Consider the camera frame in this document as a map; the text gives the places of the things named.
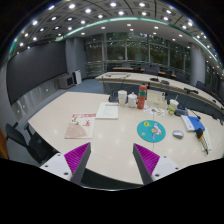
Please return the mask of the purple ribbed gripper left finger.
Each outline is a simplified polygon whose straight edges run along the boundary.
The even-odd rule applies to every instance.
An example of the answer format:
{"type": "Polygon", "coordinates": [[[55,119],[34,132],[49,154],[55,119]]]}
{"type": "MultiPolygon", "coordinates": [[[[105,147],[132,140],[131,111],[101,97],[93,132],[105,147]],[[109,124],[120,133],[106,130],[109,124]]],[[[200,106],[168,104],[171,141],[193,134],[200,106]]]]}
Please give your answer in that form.
{"type": "Polygon", "coordinates": [[[65,160],[72,172],[71,182],[77,185],[80,184],[90,154],[91,144],[86,143],[64,155],[65,160]]]}

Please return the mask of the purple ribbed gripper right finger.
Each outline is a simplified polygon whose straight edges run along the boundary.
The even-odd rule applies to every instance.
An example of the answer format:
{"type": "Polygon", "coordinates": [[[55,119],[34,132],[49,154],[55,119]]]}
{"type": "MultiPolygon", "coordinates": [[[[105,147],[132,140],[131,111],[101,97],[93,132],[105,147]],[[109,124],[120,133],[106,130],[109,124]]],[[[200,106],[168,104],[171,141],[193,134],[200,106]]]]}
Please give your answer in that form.
{"type": "Polygon", "coordinates": [[[133,155],[136,160],[142,182],[144,185],[148,185],[153,181],[152,173],[160,159],[160,156],[136,143],[133,144],[133,155]]]}

